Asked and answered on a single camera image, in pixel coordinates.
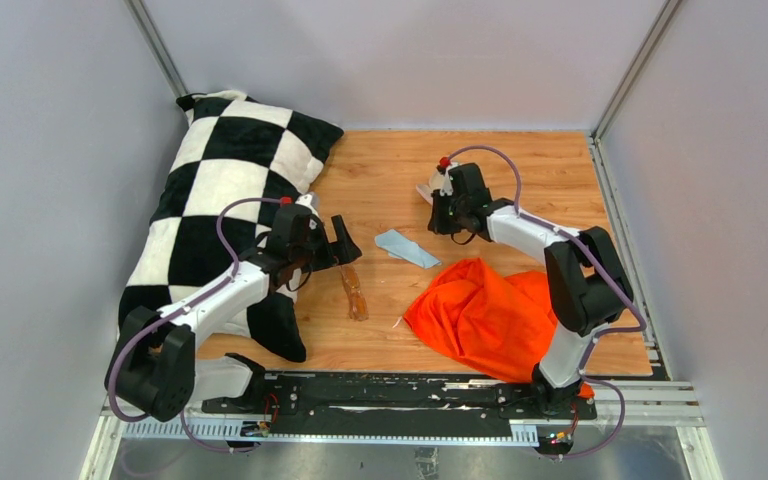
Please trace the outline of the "pink glasses case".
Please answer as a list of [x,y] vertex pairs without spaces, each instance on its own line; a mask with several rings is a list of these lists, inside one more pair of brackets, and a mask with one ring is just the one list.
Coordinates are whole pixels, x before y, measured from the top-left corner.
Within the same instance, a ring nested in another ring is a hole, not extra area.
[[439,174],[437,170],[434,170],[426,183],[416,185],[416,190],[420,197],[429,205],[432,205],[434,202],[434,192],[439,190],[439,180]]

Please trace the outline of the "light blue cleaning cloth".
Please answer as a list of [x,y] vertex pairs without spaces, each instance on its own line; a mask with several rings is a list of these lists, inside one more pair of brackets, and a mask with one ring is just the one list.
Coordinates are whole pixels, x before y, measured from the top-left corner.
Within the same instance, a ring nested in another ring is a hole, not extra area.
[[391,257],[420,268],[430,269],[441,264],[437,257],[394,229],[376,235],[374,241],[377,247],[386,251]]

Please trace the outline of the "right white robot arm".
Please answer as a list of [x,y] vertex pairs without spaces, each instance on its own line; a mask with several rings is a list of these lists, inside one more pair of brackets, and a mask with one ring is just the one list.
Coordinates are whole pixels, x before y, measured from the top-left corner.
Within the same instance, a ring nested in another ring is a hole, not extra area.
[[529,214],[509,199],[493,198],[475,163],[443,158],[435,179],[429,231],[450,237],[467,232],[544,265],[558,325],[533,369],[530,398],[540,415],[558,416],[580,393],[596,341],[634,305],[610,235],[601,227],[569,229]]

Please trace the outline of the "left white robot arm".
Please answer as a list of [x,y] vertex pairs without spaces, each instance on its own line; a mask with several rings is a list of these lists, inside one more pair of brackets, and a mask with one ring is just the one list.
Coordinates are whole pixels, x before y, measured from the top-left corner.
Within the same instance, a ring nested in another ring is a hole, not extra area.
[[228,398],[243,413],[258,411],[266,386],[252,361],[235,354],[200,360],[202,343],[239,313],[288,284],[296,272],[349,265],[362,251],[339,215],[329,240],[314,207],[279,206],[264,246],[242,253],[217,233],[230,267],[194,294],[159,310],[138,307],[122,322],[105,377],[110,410],[125,422],[166,422],[188,404]]

